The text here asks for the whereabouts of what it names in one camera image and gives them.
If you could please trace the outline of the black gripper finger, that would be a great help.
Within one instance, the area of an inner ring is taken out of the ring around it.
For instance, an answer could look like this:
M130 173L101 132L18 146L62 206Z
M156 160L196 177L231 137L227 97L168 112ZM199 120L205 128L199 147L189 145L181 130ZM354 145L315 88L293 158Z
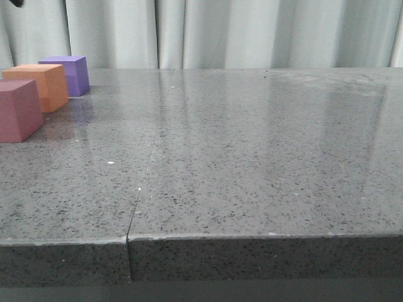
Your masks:
M9 0L15 7L22 8L24 5L24 0Z

